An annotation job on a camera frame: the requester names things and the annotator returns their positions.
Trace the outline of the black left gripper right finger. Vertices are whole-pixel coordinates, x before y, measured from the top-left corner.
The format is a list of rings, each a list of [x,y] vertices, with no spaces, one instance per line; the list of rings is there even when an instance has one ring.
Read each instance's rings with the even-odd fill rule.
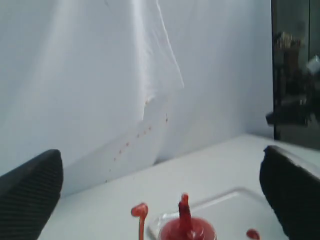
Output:
[[[320,168],[276,145],[264,149],[261,190],[290,240],[320,238]]]

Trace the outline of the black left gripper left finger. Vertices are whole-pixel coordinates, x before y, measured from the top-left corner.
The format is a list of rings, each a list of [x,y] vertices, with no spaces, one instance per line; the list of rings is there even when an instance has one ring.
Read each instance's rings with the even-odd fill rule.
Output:
[[[0,238],[36,240],[63,186],[61,152],[49,149],[0,177]]]

